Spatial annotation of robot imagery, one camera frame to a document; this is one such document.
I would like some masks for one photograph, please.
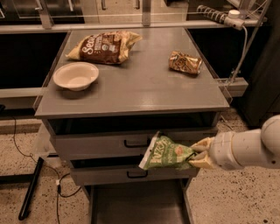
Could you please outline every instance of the metal pipe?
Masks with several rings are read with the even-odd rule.
[[[248,41],[248,43],[246,45],[245,52],[241,56],[241,60],[239,61],[238,65],[237,65],[237,68],[234,70],[233,76],[231,78],[229,78],[229,82],[228,82],[227,86],[229,86],[231,83],[233,83],[235,81],[235,78],[236,78],[236,76],[237,76],[237,74],[238,74],[238,72],[239,72],[239,70],[240,70],[240,68],[242,66],[242,63],[243,63],[243,61],[244,61],[244,59],[245,59],[245,57],[246,57],[246,55],[247,55],[247,53],[249,51],[249,48],[252,45],[252,42],[253,42],[253,40],[254,40],[254,38],[256,36],[256,33],[259,30],[259,27],[261,26],[261,24],[263,22],[263,18],[265,16],[268,8],[270,7],[271,2],[272,2],[272,0],[268,0],[267,3],[265,4],[265,6],[264,6],[264,8],[262,10],[261,16],[257,20],[257,23],[256,23],[256,26],[255,26],[255,29],[253,30],[252,36],[250,37],[250,39],[249,39],[249,41]]]
[[[245,26],[255,26],[256,19],[248,19]],[[51,29],[46,30],[42,25],[0,25],[0,34],[16,34],[16,33],[48,33],[48,32],[68,32],[71,30],[86,29],[129,29],[145,27],[141,23],[131,24],[54,24]],[[203,28],[227,28],[223,24],[217,24],[210,20],[191,20],[183,22],[151,22],[149,27],[185,27],[189,29]]]

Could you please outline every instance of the drawer handle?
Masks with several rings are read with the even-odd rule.
[[[128,176],[129,179],[143,179],[148,176],[148,171],[146,171],[144,175],[140,175],[140,176],[130,176],[130,172],[127,171],[126,175]]]
[[[124,146],[126,148],[143,148],[143,147],[148,147],[151,143],[151,140],[148,138],[147,139],[147,144],[139,144],[139,145],[137,145],[137,144],[136,145],[129,145],[126,140],[124,140],[123,143],[124,143]]]

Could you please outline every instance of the power cord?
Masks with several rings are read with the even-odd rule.
[[[70,175],[70,173],[67,173],[67,174],[63,175],[62,178],[59,180],[59,183],[58,183],[58,193],[59,193],[59,196],[61,198],[70,198],[70,197],[74,196],[81,189],[81,187],[79,187],[78,190],[76,190],[75,192],[73,192],[73,193],[71,193],[69,195],[63,195],[61,193],[61,180],[64,179],[66,176],[69,176],[69,175]]]
[[[67,173],[65,175],[63,175],[61,178],[58,179],[57,181],[57,186],[58,186],[58,193],[57,193],[57,198],[56,198],[56,216],[58,219],[58,223],[60,224],[60,214],[59,214],[59,197],[61,198],[70,198],[72,196],[74,196],[80,189],[81,187],[78,188],[78,190],[76,190],[75,192],[69,194],[69,195],[63,195],[61,193],[61,180],[64,179],[66,176],[70,175],[70,173]]]
[[[14,131],[13,131],[13,137],[12,137],[12,139],[13,139],[13,143],[14,143],[14,145],[15,145],[17,151],[18,151],[21,155],[23,155],[25,158],[30,158],[30,159],[32,159],[32,160],[35,162],[35,164],[36,164],[38,161],[36,161],[36,160],[33,158],[34,155],[33,155],[32,153],[30,153],[29,155],[26,155],[26,154],[24,154],[24,153],[18,148],[17,141],[16,141],[17,119],[16,119],[14,116],[12,116],[12,119],[15,121],[15,122],[14,122]],[[66,176],[70,175],[70,173],[67,173],[67,174],[63,175],[63,176],[60,178],[60,174],[58,173],[57,170],[55,170],[55,169],[52,168],[51,166],[48,166],[48,165],[45,165],[45,164],[43,164],[43,166],[44,166],[44,167],[47,167],[47,168],[49,168],[49,169],[51,169],[51,170],[53,170],[53,171],[56,173],[57,177],[58,177],[58,181],[59,181],[59,182],[58,182],[58,191],[57,191],[58,193],[57,193],[57,201],[56,201],[56,214],[57,214],[58,223],[60,224],[59,196],[62,197],[62,198],[70,198],[70,197],[74,196],[74,195],[81,189],[81,187],[80,187],[77,191],[75,191],[74,193],[71,193],[71,194],[69,194],[69,195],[63,195],[63,194],[61,194],[61,185],[60,185],[60,182],[61,182],[61,180],[62,180],[63,178],[65,178]]]

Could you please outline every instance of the crumpled snack bag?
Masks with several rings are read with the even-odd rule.
[[[151,139],[139,167],[144,170],[161,167],[189,169],[193,167],[189,164],[189,160],[197,154],[192,148],[174,143],[168,136],[158,131]]]
[[[101,64],[121,64],[129,58],[132,46],[142,37],[132,31],[110,31],[86,36],[66,56]]]
[[[187,53],[173,51],[169,58],[169,68],[188,74],[199,74],[202,59]]]

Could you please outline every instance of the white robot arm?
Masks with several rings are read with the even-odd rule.
[[[219,133],[211,143],[209,156],[224,170],[249,165],[280,169],[280,115],[271,117],[261,129]]]

